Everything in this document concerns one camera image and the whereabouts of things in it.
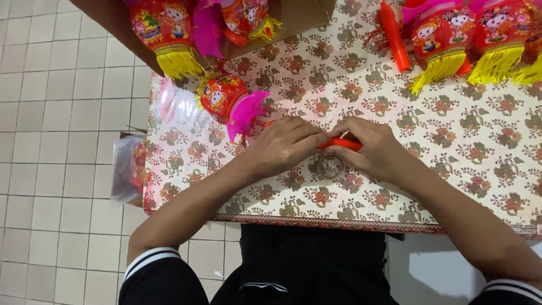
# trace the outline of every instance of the chinese lantern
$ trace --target chinese lantern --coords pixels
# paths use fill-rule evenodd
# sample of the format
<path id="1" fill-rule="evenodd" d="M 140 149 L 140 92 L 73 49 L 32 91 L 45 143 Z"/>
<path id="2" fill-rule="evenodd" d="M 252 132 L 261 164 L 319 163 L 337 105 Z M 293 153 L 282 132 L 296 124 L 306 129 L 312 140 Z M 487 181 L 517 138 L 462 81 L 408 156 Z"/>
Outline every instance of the chinese lantern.
<path id="1" fill-rule="evenodd" d="M 512 74 L 514 81 L 530 85 L 542 81 L 542 1 L 526 1 L 529 15 L 518 16 L 518 24 L 530 18 L 530 34 L 525 41 L 525 53 L 534 63 Z"/>
<path id="2" fill-rule="evenodd" d="M 190 10 L 180 0 L 140 0 L 130 8 L 135 34 L 156 53 L 158 64 L 172 78 L 205 74 L 194 57 Z"/>
<path id="3" fill-rule="evenodd" d="M 529 34 L 526 9 L 521 0 L 491 1 L 476 15 L 473 42 L 482 57 L 467 81 L 473 85 L 497 83 L 511 75 Z"/>
<path id="4" fill-rule="evenodd" d="M 223 0 L 222 16 L 228 28 L 226 37 L 238 46 L 248 40 L 271 41 L 282 22 L 267 14 L 267 0 Z"/>
<path id="5" fill-rule="evenodd" d="M 418 8 L 402 8 L 405 23 L 419 14 L 412 42 L 418 57 L 427 63 L 427 69 L 409 87 L 413 94 L 432 81 L 455 74 L 465 62 L 465 48 L 474 34 L 475 15 L 459 2 L 433 0 Z"/>
<path id="6" fill-rule="evenodd" d="M 243 80 L 228 73 L 204 79 L 196 99 L 199 99 L 198 107 L 203 107 L 213 119 L 226 125 L 229 139 L 234 142 L 238 134 L 248 136 L 256 116 L 265 114 L 262 100 L 269 94 L 267 91 L 252 91 L 252 94 L 248 94 Z"/>

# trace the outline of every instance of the plastic bag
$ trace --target plastic bag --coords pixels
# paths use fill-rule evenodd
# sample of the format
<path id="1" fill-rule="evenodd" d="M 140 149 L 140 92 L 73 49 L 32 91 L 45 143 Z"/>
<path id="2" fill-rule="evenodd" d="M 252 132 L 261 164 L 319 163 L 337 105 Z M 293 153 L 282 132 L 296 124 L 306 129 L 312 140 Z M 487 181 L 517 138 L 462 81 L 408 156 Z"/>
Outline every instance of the plastic bag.
<path id="1" fill-rule="evenodd" d="M 143 168 L 145 167 L 145 154 L 140 156 L 140 153 L 144 147 L 142 141 L 146 138 L 147 136 L 127 136 L 114 143 L 111 202 L 116 202 L 117 205 L 129 203 L 137 198 L 141 199 L 138 206 L 143 205 L 143 182 L 141 181 L 141 184 L 134 182 L 139 174 L 136 161 L 143 160 Z"/>

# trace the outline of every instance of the person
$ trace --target person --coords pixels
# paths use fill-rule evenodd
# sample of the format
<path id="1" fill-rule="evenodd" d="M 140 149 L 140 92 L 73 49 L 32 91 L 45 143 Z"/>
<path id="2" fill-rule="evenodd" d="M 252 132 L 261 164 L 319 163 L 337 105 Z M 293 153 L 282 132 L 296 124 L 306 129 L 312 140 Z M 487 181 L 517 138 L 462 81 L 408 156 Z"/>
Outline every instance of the person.
<path id="1" fill-rule="evenodd" d="M 208 303 L 177 248 L 242 188 L 297 166 L 330 137 L 349 131 L 360 152 L 335 155 L 364 173 L 411 193 L 438 220 L 487 284 L 471 304 L 541 304 L 542 259 L 490 210 L 411 156 L 384 124 L 349 117 L 324 132 L 300 117 L 265 128 L 242 154 L 185 189 L 132 234 L 119 304 Z M 242 264 L 211 304 L 396 304 L 384 277 L 380 232 L 241 225 Z"/>

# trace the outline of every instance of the striped sleeve cuff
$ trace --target striped sleeve cuff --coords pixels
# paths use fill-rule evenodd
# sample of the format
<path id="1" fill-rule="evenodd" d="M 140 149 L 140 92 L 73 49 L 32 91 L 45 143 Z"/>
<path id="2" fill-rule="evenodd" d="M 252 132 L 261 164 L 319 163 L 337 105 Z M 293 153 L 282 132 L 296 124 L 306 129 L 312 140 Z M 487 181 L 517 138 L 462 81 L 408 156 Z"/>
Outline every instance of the striped sleeve cuff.
<path id="1" fill-rule="evenodd" d="M 180 259 L 180 254 L 177 250 L 171 247 L 160 247 L 146 251 L 134 259 L 134 261 L 126 268 L 124 280 L 127 280 L 130 276 L 132 276 L 132 274 L 136 273 L 144 266 L 166 257 L 177 257 Z"/>
<path id="2" fill-rule="evenodd" d="M 482 292 L 491 290 L 507 290 L 517 294 L 524 295 L 532 300 L 542 304 L 542 291 L 531 285 L 514 281 L 512 279 L 496 279 L 486 284 Z"/>

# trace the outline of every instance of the floral tablecloth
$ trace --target floral tablecloth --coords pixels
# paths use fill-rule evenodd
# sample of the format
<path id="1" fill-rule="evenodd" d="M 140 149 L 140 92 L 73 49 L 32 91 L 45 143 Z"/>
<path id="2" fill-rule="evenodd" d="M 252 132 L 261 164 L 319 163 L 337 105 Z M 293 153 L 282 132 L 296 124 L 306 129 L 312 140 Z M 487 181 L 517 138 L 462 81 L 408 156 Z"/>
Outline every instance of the floral tablecloth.
<path id="1" fill-rule="evenodd" d="M 328 130 L 348 116 L 389 124 L 405 149 L 442 179 L 526 238 L 540 237 L 542 84 L 475 87 L 454 76 L 413 96 L 407 86 L 421 69 L 410 51 L 412 71 L 399 73 L 391 52 L 379 49 L 378 8 L 379 0 L 339 0 L 329 24 L 226 62 L 251 90 L 271 92 L 253 133 L 285 113 Z M 196 109 L 197 83 L 184 85 L 152 77 L 149 214 L 243 151 L 227 141 L 224 125 Z M 409 194 L 348 167 L 325 180 L 318 159 L 242 190 L 214 220 L 444 233 Z"/>

